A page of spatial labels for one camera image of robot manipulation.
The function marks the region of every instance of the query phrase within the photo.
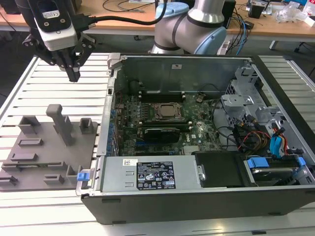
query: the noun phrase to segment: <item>plastic bag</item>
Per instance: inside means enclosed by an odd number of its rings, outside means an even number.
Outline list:
[[[287,6],[283,8],[281,11],[277,11],[276,13],[276,21],[280,22],[288,22],[293,21],[296,22],[295,16],[301,13],[299,9],[299,3],[291,1]]]
[[[304,6],[303,13],[308,16],[315,16],[315,0],[308,0]]]

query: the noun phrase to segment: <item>motherboard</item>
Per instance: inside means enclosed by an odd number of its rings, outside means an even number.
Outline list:
[[[211,100],[200,102],[198,94],[181,97],[166,102],[118,93],[119,156],[191,155],[194,151],[221,149],[210,119]]]

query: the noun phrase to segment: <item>blue drive bracket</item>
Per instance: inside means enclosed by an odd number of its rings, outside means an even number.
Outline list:
[[[302,156],[299,156],[299,157],[297,158],[297,161],[299,162],[300,167],[306,165],[306,162],[305,162],[305,160],[304,160],[304,158],[303,158]]]
[[[252,157],[247,160],[248,166],[250,169],[253,168],[268,168],[269,164],[265,157]]]
[[[273,136],[270,140],[270,152],[271,154],[275,155],[278,159],[281,158],[280,156],[280,148],[282,144],[282,139],[279,136]]]

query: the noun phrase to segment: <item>floor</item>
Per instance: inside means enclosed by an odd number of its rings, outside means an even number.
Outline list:
[[[24,47],[22,41],[27,37],[26,32],[11,32],[12,41],[0,41],[0,106],[10,94],[28,63],[33,57],[32,49]],[[138,41],[133,36],[94,35],[97,39],[95,52],[147,53],[154,42],[152,36],[140,36]],[[294,49],[298,42],[281,42],[276,50],[269,50],[270,41],[248,40],[241,51],[241,55],[273,55],[292,58],[306,74],[315,66],[315,44],[301,47],[299,53]],[[315,72],[311,75],[315,81]]]

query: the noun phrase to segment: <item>wooden desk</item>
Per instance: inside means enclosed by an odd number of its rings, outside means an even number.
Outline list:
[[[246,3],[247,0],[237,0],[236,8],[241,4]],[[133,18],[142,21],[150,21],[155,17],[154,5],[149,5],[143,8],[145,13],[135,12],[109,12],[104,10],[102,4],[104,0],[82,0],[80,13],[90,12],[95,16],[115,15]],[[119,10],[116,5],[121,0],[110,0],[107,8]],[[124,3],[126,8],[137,6],[138,3]],[[238,10],[245,20],[254,23],[254,28],[251,31],[250,38],[260,40],[278,40],[278,41],[315,41],[315,27],[311,28],[304,22],[297,23],[277,23],[274,16],[261,16],[260,19],[248,18],[248,12],[243,11],[245,6]],[[21,15],[7,15],[2,8],[0,8],[3,16],[11,23],[17,31],[28,31],[28,27]],[[131,35],[154,35],[154,26],[142,26],[133,23],[119,22],[119,21],[103,21],[97,23],[96,27],[87,31],[87,33],[101,33],[101,34],[131,34]],[[10,26],[0,17],[0,30],[12,30]],[[236,35],[239,31],[239,25],[235,20],[232,20],[228,35]]]
[[[122,0],[110,0],[106,4],[106,8],[113,10],[120,10],[117,8],[117,4]],[[126,18],[132,18],[141,21],[152,21],[155,18],[155,5],[151,4],[142,8],[145,13],[139,12],[110,12],[103,9],[104,0],[82,0],[82,5],[79,13],[91,13],[93,16],[120,16]],[[140,6],[140,3],[124,3],[122,6],[125,8],[133,8]],[[6,20],[17,31],[28,31],[29,28],[25,23],[21,15],[7,15],[3,8],[0,8],[0,12],[6,18]],[[129,34],[129,35],[154,35],[155,26],[142,26],[128,22],[120,21],[102,21],[97,23],[96,27],[87,30],[86,33],[99,33],[99,34]],[[8,26],[7,22],[0,16],[0,30],[13,30]]]

